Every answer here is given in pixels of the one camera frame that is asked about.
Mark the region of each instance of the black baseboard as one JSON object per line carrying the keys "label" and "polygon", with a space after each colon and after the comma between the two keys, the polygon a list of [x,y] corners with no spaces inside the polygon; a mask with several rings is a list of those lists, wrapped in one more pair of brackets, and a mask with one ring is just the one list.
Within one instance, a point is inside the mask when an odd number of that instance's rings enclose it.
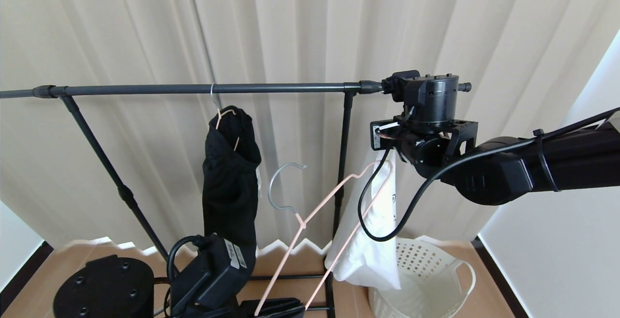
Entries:
{"label": "black baseboard", "polygon": [[493,260],[482,241],[476,237],[476,239],[472,241],[472,245],[474,246],[476,252],[478,252],[478,256],[489,271],[489,274],[491,274],[491,277],[495,281],[498,289],[502,292],[502,296],[504,297],[504,300],[506,300],[506,303],[512,310],[514,316],[516,318],[527,318],[528,316],[527,313],[525,313],[525,309],[523,309],[523,306],[519,302],[518,298],[514,295],[514,291],[512,291],[508,281],[497,267],[496,262]]}
{"label": "black baseboard", "polygon": [[15,274],[9,284],[0,292],[0,316],[4,314],[4,311],[6,311],[13,300],[17,298],[19,292],[24,289],[26,283],[31,280],[52,250],[54,249],[47,242],[41,243],[41,246],[35,250],[31,258],[24,263],[22,269]]}

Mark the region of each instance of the brown floor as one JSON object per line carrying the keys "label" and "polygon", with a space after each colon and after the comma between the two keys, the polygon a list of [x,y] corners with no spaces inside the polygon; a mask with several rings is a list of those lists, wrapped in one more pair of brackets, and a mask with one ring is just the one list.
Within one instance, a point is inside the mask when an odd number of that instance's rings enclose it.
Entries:
{"label": "brown floor", "polygon": [[[478,277],[476,288],[469,299],[456,314],[457,318],[479,317],[514,317],[505,302],[502,294],[496,287],[493,279],[487,272],[476,250],[469,243],[449,243],[443,249],[452,256],[463,259],[474,267]],[[275,271],[284,251],[274,250],[266,256],[259,257],[254,275],[271,275]],[[2,318],[53,318],[51,304],[60,285],[75,271],[84,267],[87,261],[111,254],[120,257],[133,257],[148,263],[155,272],[155,276],[165,276],[165,263],[159,254],[144,256],[135,248],[119,249],[113,243],[95,245],[69,245],[55,250],[26,284],[13,303],[8,307]],[[177,257],[177,267],[182,269],[191,261],[189,251],[180,252]],[[305,248],[287,261],[281,274],[313,274],[323,271],[321,256],[310,248]],[[459,279],[464,284],[471,283],[471,276],[467,271],[459,271]],[[312,294],[318,283],[316,280],[279,280],[270,293],[270,297],[297,297],[302,301]],[[259,299],[266,287],[266,281],[251,281],[239,293],[239,301]],[[155,286],[155,309],[163,305],[165,285]],[[334,296],[338,318],[372,318],[372,310],[368,304],[368,290],[356,287],[345,282],[334,283]],[[325,291],[322,289],[316,304],[325,303]],[[325,312],[307,312],[308,318],[325,317]]]}

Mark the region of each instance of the white plastic bag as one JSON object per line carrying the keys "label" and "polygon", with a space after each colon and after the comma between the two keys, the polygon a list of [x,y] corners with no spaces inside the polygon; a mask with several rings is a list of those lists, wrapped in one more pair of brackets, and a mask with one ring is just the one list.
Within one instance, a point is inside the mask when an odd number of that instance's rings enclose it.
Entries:
{"label": "white plastic bag", "polygon": [[[384,153],[385,151],[379,151],[376,159],[380,160]],[[394,151],[389,153],[387,159],[392,162],[393,169],[396,169]],[[365,176],[359,179],[352,189],[338,231],[325,258],[326,269],[330,267],[336,254],[359,221],[357,214],[359,194],[370,174],[370,172],[366,172]],[[366,210],[372,197],[376,195],[388,175],[389,166],[384,164],[372,181],[370,193],[366,193],[364,196],[363,211]],[[377,196],[364,221],[370,233],[376,236],[385,236],[396,227],[396,172],[393,172],[390,180],[386,182],[385,188]],[[334,278],[337,281],[348,281],[353,285],[374,287],[381,290],[401,289],[396,260],[396,239],[390,239],[387,242],[375,242],[366,236],[364,230],[359,227],[334,267]]]}

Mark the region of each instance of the curtain fold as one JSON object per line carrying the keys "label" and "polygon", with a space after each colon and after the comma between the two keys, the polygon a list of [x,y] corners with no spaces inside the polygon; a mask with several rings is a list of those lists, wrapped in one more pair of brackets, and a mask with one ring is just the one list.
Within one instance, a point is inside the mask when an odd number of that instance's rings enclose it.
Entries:
{"label": "curtain fold", "polygon": [[[0,0],[0,86],[212,82],[355,82],[393,72],[471,82],[457,117],[478,142],[552,130],[620,27],[620,0]],[[288,243],[336,183],[341,94],[221,95],[254,119],[263,163],[259,246]],[[76,98],[166,246],[202,230],[201,164],[210,95]],[[370,160],[368,124],[401,111],[389,96],[354,99],[346,173]],[[149,246],[60,101],[0,102],[0,199],[53,246],[109,236]],[[399,217],[423,180],[397,165]],[[345,201],[351,187],[345,186]],[[433,184],[403,234],[471,240],[494,212]],[[333,203],[303,237],[332,234]]]}

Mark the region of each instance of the white laundry basket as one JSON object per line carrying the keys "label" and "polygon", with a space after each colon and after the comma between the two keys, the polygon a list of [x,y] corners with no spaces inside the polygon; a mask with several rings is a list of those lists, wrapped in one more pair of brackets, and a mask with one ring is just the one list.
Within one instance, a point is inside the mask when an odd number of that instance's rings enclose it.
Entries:
{"label": "white laundry basket", "polygon": [[[396,240],[400,290],[370,289],[377,318],[449,318],[459,311],[476,285],[469,263],[418,239]],[[467,265],[472,281],[461,291],[456,269]]]}

